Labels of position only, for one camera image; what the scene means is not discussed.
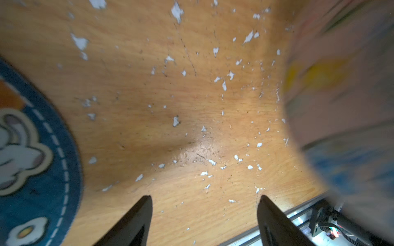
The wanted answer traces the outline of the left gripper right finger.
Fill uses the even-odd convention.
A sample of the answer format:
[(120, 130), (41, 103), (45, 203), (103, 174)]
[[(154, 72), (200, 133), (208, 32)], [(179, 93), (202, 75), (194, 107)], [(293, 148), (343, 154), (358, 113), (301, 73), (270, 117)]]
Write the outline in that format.
[(257, 219), (263, 246), (314, 245), (266, 195), (260, 198)]

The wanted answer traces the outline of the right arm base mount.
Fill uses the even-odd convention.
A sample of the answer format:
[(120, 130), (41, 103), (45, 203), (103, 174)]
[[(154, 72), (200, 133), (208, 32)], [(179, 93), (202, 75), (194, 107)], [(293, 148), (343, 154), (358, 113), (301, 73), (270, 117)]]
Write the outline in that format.
[(310, 239), (316, 246), (392, 246), (348, 219), (326, 200), (312, 205)]

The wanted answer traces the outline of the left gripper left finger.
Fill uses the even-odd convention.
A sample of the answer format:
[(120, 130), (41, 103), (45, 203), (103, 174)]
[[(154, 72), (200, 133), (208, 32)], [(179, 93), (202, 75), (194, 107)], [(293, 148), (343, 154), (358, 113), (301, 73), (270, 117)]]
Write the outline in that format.
[(95, 245), (147, 245), (152, 213), (152, 197), (145, 195)]

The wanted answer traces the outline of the orange cartoon round coaster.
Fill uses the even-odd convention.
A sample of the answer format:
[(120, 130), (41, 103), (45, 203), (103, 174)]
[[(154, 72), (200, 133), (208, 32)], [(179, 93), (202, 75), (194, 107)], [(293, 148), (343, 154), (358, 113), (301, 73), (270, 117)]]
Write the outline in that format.
[(82, 190), (78, 149), (59, 113), (1, 60), (1, 245), (61, 245)]

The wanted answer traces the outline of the white wave round coaster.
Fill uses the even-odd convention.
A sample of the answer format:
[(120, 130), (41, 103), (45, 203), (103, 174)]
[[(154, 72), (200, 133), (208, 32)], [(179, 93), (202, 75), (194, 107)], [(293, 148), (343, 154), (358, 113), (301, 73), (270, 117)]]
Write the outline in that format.
[(282, 91), (307, 162), (357, 224), (393, 242), (393, 1), (309, 1)]

